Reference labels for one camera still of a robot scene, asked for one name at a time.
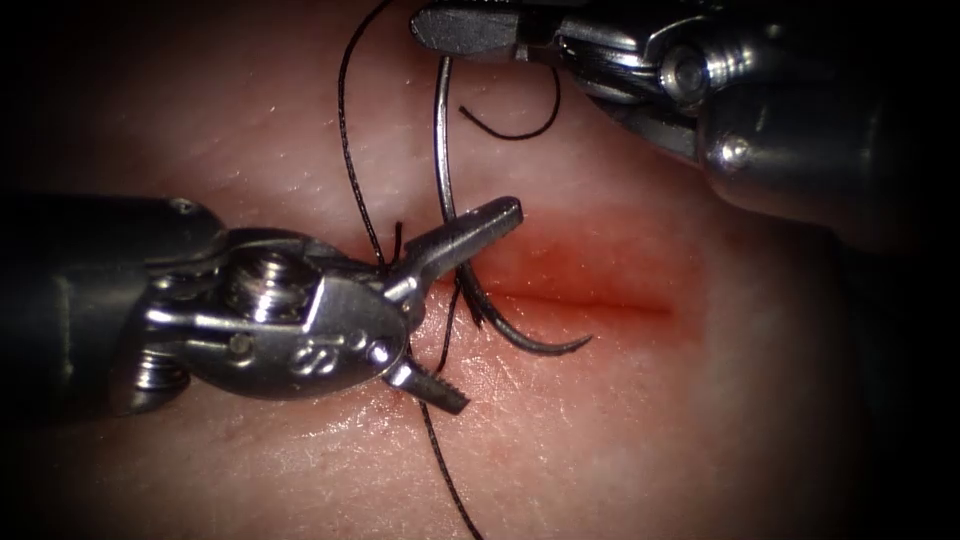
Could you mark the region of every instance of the black suture thread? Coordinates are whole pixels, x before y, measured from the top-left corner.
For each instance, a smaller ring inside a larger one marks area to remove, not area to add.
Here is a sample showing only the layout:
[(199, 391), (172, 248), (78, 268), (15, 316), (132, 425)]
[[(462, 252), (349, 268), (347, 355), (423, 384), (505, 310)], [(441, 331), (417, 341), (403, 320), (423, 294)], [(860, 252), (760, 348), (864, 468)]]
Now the black suture thread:
[(390, 258), (390, 264), (387, 265), (390, 268), (393, 268), (397, 262), (400, 260), (400, 248), (403, 247), (403, 222), (398, 221), (393, 226), (393, 257)]
[(474, 116), (473, 113), (463, 105), (461, 105), (458, 110), (460, 111), (460, 114), (465, 116), (467, 120), (473, 122), (478, 128), (482, 129), (488, 135), (496, 137), (502, 141), (525, 141), (527, 139), (539, 137), (553, 126), (553, 122), (557, 119), (557, 113), (560, 112), (560, 76), (557, 74), (557, 68), (550, 68), (550, 73), (553, 75), (553, 87), (555, 89), (553, 110), (550, 111), (550, 118), (547, 118), (547, 121), (542, 126), (531, 131), (530, 133), (524, 133), (522, 135), (504, 135), (503, 133), (500, 133), (492, 127), (484, 124), (482, 120)]
[(437, 375), (447, 365), (447, 354), (450, 352), (450, 336), (453, 334), (453, 320), (456, 318), (457, 300), (460, 299), (460, 282), (454, 280), (453, 296), (450, 298), (450, 311), (447, 312), (447, 323), (443, 331), (443, 349), (440, 351), (440, 363), (437, 364)]
[[(440, 363), (437, 365), (436, 370), (438, 374), (443, 370), (443, 366), (447, 364), (447, 354), (450, 352), (450, 336), (453, 333), (454, 313), (457, 307), (457, 299), (459, 298), (460, 283), (456, 283), (453, 286), (453, 297), (450, 299), (450, 312), (447, 314), (446, 329), (443, 333), (443, 349), (440, 352)], [(473, 524), (473, 520), (470, 519), (470, 514), (463, 505), (460, 494), (457, 493), (457, 487), (453, 484), (453, 478), (450, 477), (447, 462), (443, 459), (443, 452), (440, 451), (440, 441), (437, 440), (437, 432), (433, 429), (433, 420), (430, 419), (430, 409), (427, 408), (426, 403), (422, 401), (418, 403), (420, 404), (420, 413), (423, 414), (423, 424), (427, 427), (427, 437), (430, 438), (430, 447), (433, 448), (433, 455), (437, 458), (437, 465), (440, 467), (443, 482), (447, 485), (447, 491), (450, 492), (450, 498), (453, 499), (453, 504), (456, 505), (457, 512), (463, 519), (464, 525), (467, 526), (467, 530), (470, 531), (470, 536), (472, 536), (474, 540), (483, 540), (483, 535), (480, 534), (480, 530), (477, 529), (477, 526)]]
[(367, 14), (354, 30), (353, 36), (347, 43), (347, 48), (343, 51), (343, 59), (340, 61), (340, 75), (337, 77), (337, 119), (340, 121), (340, 143), (343, 145), (343, 161), (347, 166), (347, 177), (350, 179), (350, 187), (353, 189), (353, 198), (357, 201), (357, 208), (360, 210), (360, 217), (363, 219), (363, 226), (367, 229), (367, 236), (370, 237), (370, 243), (373, 245), (373, 254), (377, 257), (377, 264), (383, 269), (386, 261), (383, 258), (383, 249), (380, 248), (380, 241), (377, 240), (377, 232), (373, 229), (373, 222), (370, 221), (370, 214), (367, 212), (367, 205), (363, 202), (363, 193), (360, 191), (360, 182), (357, 180), (357, 171), (353, 167), (353, 158), (350, 156), (350, 142), (347, 139), (347, 113), (344, 108), (344, 96), (346, 95), (347, 66), (350, 64), (350, 56), (353, 55), (353, 49), (357, 42), (363, 36), (363, 32), (370, 26), (370, 23), (377, 18), (377, 15), (393, 0), (381, 0), (373, 11)]
[(477, 526), (474, 525), (470, 519), (470, 514), (468, 514), (467, 509), (464, 508), (463, 501), (460, 500), (460, 495), (457, 493), (457, 488), (453, 485), (453, 479), (450, 478), (450, 471), (447, 470), (447, 464), (443, 460), (443, 454), (440, 452), (437, 433), (433, 430), (433, 420), (430, 420), (430, 410), (427, 409), (426, 403), (422, 401), (418, 403), (420, 404), (420, 412), (423, 414), (423, 423), (427, 426), (427, 436), (430, 437), (430, 446), (433, 447), (433, 455), (437, 456), (437, 465), (440, 466), (440, 474), (443, 475), (443, 481), (447, 484), (447, 490), (453, 498), (453, 504), (457, 505), (457, 512), (459, 512), (460, 517), (463, 518), (464, 524), (466, 524), (467, 529), (470, 531), (470, 536), (472, 536), (474, 540), (483, 540), (483, 535), (480, 534)]
[[(367, 212), (367, 205), (363, 201), (363, 193), (360, 191), (360, 182), (357, 179), (357, 172), (353, 166), (353, 158), (350, 156), (350, 143), (347, 139), (347, 117), (346, 111), (344, 109), (344, 96), (346, 94), (346, 79), (347, 79), (347, 66), (350, 63), (350, 56), (353, 54), (353, 49), (356, 48), (357, 42), (360, 41), (360, 37), (363, 35), (364, 30), (370, 25), (371, 22), (380, 14), (381, 11), (392, 0), (382, 0), (377, 7), (364, 17), (363, 21), (360, 22), (360, 25), (357, 26), (357, 29), (354, 31), (353, 36), (350, 38), (350, 42), (347, 43), (347, 48), (343, 53), (343, 60), (340, 63), (340, 75), (337, 78), (337, 117), (340, 121), (340, 142), (343, 145), (343, 161), (347, 166), (347, 177), (350, 180), (350, 187), (353, 189), (353, 197), (357, 202), (357, 208), (360, 210), (360, 216), (363, 219), (363, 225), (367, 230), (367, 235), (370, 237), (370, 243), (373, 245), (373, 252), (377, 257), (377, 262), (381, 268), (386, 268), (386, 261), (383, 257), (383, 249), (380, 247), (380, 241), (377, 239), (377, 233), (373, 229), (373, 223), (370, 221), (370, 214)], [(396, 263), (400, 255), (400, 232), (401, 232), (401, 223), (397, 222), (395, 226), (396, 230), (396, 240), (394, 244), (394, 257), (391, 261), (391, 265)], [(443, 369), (443, 366), (447, 362), (447, 354), (450, 348), (450, 336), (453, 328), (454, 320), (454, 308), (457, 304), (457, 299), (460, 297), (460, 284), (459, 282), (454, 286), (453, 291), (453, 300), (450, 302), (450, 313), (447, 316), (447, 327), (444, 333), (443, 339), (443, 351), (440, 354), (440, 364), (437, 368), (437, 372)], [(410, 354), (413, 355), (413, 347), (407, 342), (408, 350)], [(457, 488), (453, 484), (453, 479), (450, 477), (450, 471), (447, 470), (446, 460), (443, 458), (443, 453), (440, 451), (440, 443), (437, 441), (437, 433), (433, 429), (433, 421), (430, 419), (430, 411), (427, 409), (427, 404), (423, 401), (418, 401), (420, 405), (420, 412), (423, 414), (423, 423), (427, 428), (427, 437), (430, 439), (430, 447), (433, 449), (433, 455), (437, 459), (437, 465), (440, 467), (440, 474), (443, 476), (443, 481), (447, 486), (447, 490), (450, 492), (450, 496), (453, 498), (453, 503), (457, 507), (457, 512), (460, 514), (460, 517), (463, 519), (463, 522), (466, 524), (467, 529), (470, 531), (470, 535), (474, 540), (483, 540), (483, 535), (480, 534), (480, 531), (477, 530), (476, 525), (473, 524), (473, 520), (470, 519), (470, 514), (467, 513), (467, 509), (463, 506), (463, 501), (460, 499), (460, 494), (457, 493)]]

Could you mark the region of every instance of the metal screw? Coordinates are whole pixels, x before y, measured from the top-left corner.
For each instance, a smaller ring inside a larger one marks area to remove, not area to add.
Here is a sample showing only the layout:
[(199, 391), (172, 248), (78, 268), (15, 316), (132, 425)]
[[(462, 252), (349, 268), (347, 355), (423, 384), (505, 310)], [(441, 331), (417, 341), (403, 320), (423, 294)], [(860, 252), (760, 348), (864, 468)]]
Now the metal screw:
[(738, 171), (750, 161), (750, 143), (739, 135), (726, 135), (720, 139), (717, 155), (725, 169)]
[(263, 248), (238, 250), (228, 265), (227, 305), (257, 322), (300, 317), (317, 274), (301, 260)]
[(699, 103), (710, 86), (703, 55), (684, 45), (667, 51), (660, 66), (660, 85), (680, 105)]
[(250, 334), (234, 334), (230, 337), (230, 352), (244, 355), (253, 349), (253, 336)]
[(189, 215), (197, 211), (197, 203), (187, 199), (171, 199), (170, 206), (183, 215)]
[(371, 364), (383, 365), (390, 361), (393, 355), (390, 353), (390, 347), (383, 340), (375, 340), (367, 348), (367, 360)]

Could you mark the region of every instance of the skin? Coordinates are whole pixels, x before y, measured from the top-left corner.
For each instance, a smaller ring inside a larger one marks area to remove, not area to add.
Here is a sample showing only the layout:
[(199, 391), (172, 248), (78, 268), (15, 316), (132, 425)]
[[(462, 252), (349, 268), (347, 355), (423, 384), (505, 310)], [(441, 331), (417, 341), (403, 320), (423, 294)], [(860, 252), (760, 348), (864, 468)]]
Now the skin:
[[(340, 153), (336, 77), (371, 2), (131, 15), (111, 46), (53, 64), (31, 187), (177, 196), (230, 227), (315, 235), (372, 259)], [(440, 222), (436, 57), (389, 8), (351, 64), (354, 160), (381, 243)], [(720, 202), (696, 170), (614, 125), (563, 77), (556, 125), (496, 141), (451, 113), (458, 208), (519, 197), (525, 223), (476, 260), (495, 303), (560, 358), (479, 331), (461, 303), (434, 411), (487, 538), (789, 537), (843, 532), (860, 409), (843, 300), (814, 229)], [(450, 101), (496, 129), (549, 113), (545, 68), (455, 63)], [(434, 366), (452, 287), (414, 339)], [(126, 538), (465, 538), (414, 400), (379, 381), (265, 402), (194, 381), (166, 408), (29, 435), (59, 526)]]

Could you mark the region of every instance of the red incision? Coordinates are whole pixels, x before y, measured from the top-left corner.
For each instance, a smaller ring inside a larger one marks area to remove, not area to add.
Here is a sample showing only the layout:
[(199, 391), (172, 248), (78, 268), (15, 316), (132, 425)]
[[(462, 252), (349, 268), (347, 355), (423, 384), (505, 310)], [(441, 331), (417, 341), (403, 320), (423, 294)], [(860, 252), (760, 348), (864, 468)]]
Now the red incision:
[(569, 329), (586, 318), (658, 345), (700, 342), (699, 250), (663, 220), (645, 221), (631, 210), (607, 209), (589, 222), (528, 215), (473, 266), (491, 296), (510, 297), (497, 301), (505, 315), (523, 312), (526, 328), (549, 314)]

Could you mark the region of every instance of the pink skin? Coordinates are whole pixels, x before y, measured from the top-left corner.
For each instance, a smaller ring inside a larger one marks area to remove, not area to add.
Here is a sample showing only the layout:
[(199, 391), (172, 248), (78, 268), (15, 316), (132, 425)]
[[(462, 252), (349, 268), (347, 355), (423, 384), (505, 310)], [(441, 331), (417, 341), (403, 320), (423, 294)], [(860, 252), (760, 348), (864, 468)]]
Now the pink skin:
[[(109, 70), (90, 66), (98, 85), (63, 105), (84, 150), (50, 161), (80, 179), (70, 189), (188, 197), (229, 226), (290, 228), (370, 260), (336, 77), (371, 4), (148, 26)], [(354, 159), (388, 252), (395, 221), (408, 238), (440, 221), (436, 57), (408, 35), (413, 7), (371, 27), (347, 83)], [(451, 102), (522, 132), (548, 114), (549, 81), (542, 67), (457, 63)], [(451, 115), (459, 208), (509, 194), (526, 211), (476, 262), (496, 303), (540, 339), (596, 336), (537, 358), (478, 331), (461, 303), (445, 376), (473, 402), (434, 420), (473, 519), (490, 539), (838, 531), (859, 411), (822, 235), (724, 205), (566, 78), (563, 91), (556, 125), (528, 142)], [(432, 289), (416, 333), (428, 365), (450, 292), (449, 279)], [(95, 536), (468, 536), (415, 402), (379, 381), (285, 403), (195, 382), (160, 412), (30, 443), (36, 485)]]

